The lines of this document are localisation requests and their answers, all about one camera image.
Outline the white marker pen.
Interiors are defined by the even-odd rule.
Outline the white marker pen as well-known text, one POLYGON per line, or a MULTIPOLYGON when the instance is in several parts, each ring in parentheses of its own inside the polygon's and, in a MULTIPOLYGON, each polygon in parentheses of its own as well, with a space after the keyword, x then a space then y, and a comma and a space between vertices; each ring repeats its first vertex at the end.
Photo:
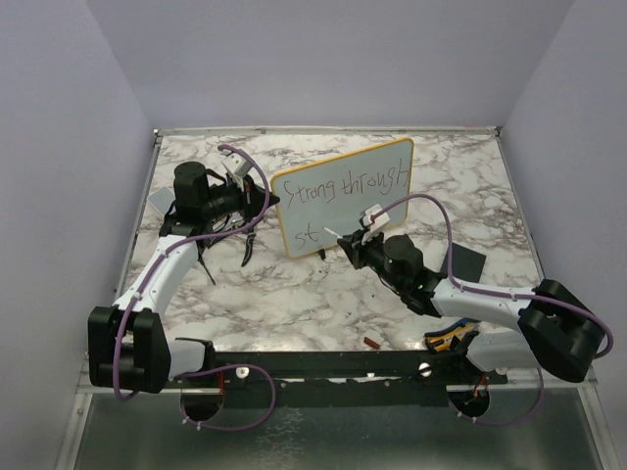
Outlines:
POLYGON ((339 235, 337 232, 335 232, 334 230, 324 226, 323 227, 324 231, 326 231, 329 235, 333 236, 335 239, 340 239, 342 238, 341 235, 339 235))

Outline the yellow framed whiteboard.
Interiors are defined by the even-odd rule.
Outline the yellow framed whiteboard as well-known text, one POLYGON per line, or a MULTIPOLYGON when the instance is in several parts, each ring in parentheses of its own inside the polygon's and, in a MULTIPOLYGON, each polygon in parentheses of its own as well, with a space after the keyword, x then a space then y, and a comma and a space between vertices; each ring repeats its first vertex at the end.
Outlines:
POLYGON ((410 193, 414 143, 409 137, 276 173, 271 192, 286 254, 297 259, 328 249, 360 229, 361 214, 410 193))

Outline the red marker cap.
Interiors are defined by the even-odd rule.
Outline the red marker cap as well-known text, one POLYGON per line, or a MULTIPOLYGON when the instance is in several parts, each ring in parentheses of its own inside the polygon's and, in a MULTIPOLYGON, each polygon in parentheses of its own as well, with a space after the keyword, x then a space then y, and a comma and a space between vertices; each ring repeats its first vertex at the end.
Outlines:
POLYGON ((379 350, 381 345, 369 337, 364 337, 363 342, 374 350, 379 350))

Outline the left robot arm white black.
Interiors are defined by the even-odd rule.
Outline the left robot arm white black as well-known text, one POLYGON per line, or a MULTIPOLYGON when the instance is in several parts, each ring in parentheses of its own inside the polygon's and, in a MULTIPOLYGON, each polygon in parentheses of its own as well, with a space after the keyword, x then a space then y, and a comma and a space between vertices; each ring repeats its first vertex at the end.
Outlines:
POLYGON ((202 387, 216 377, 212 346, 205 340, 167 338, 163 318, 188 271, 214 240, 251 232, 279 202, 260 167, 245 152, 224 145, 225 175, 199 162, 173 171, 173 200, 155 252, 131 286, 110 306, 97 306, 87 320, 89 380, 110 388, 119 400, 156 394, 185 376, 202 387))

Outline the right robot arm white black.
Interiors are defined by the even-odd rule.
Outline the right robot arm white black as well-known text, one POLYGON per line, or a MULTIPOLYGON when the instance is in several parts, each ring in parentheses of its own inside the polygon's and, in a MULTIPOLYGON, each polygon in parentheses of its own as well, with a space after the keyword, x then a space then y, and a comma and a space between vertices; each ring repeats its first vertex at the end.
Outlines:
POLYGON ((414 313, 503 327, 451 357, 452 375, 462 383, 502 367, 541 367, 563 381, 580 383, 607 335, 600 321, 555 281, 535 288, 458 281, 425 267, 421 250, 407 235, 371 237, 358 230, 337 243, 353 268, 370 268, 414 313))

